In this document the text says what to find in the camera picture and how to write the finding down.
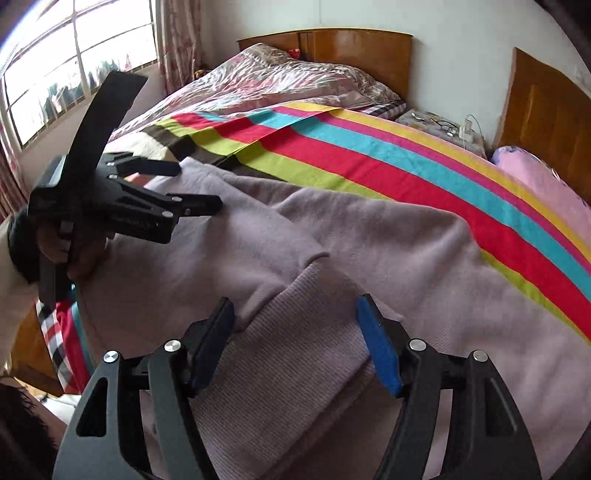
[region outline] pink pillow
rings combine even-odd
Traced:
[[[591,247],[591,209],[554,170],[519,147],[498,148],[492,162],[525,183]]]

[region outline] pillow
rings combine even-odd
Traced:
[[[356,112],[367,113],[386,120],[396,120],[406,110],[406,102],[401,98],[388,103],[376,103],[374,105],[353,108]]]
[[[525,183],[591,247],[591,209],[552,168],[519,147],[498,148],[492,162]]]

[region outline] plaid fabric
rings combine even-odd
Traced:
[[[61,334],[61,325],[57,319],[56,311],[50,310],[37,300],[37,318],[39,318],[43,338],[64,393],[79,393],[70,361],[66,355],[64,338]]]
[[[364,106],[354,109],[356,112],[366,113],[371,116],[378,116],[386,120],[396,120],[406,110],[406,102],[399,98],[389,103],[378,103],[376,105]]]
[[[94,365],[88,352],[75,291],[68,301],[51,311],[37,301],[37,319],[64,393],[81,394],[90,380]]]

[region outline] hand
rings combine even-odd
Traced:
[[[59,237],[58,229],[50,223],[42,223],[37,228],[39,251],[55,264],[67,263],[68,277],[74,282],[88,276],[105,255],[106,234],[91,225],[76,224],[74,245]]]

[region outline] wooden furniture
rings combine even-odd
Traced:
[[[301,59],[357,67],[402,98],[408,95],[413,36],[363,28],[318,28],[238,40],[240,50],[265,43],[280,50],[299,48]]]
[[[460,125],[447,118],[413,108],[399,116],[396,123],[413,127],[421,132],[441,138],[442,140],[453,143],[454,145],[468,150],[468,152],[474,153],[474,155],[478,155],[480,158],[486,160],[486,152],[482,137],[476,132],[472,132],[472,135],[474,136],[472,142],[462,140],[458,136]]]
[[[518,48],[494,142],[503,145],[533,153],[591,203],[591,98]]]

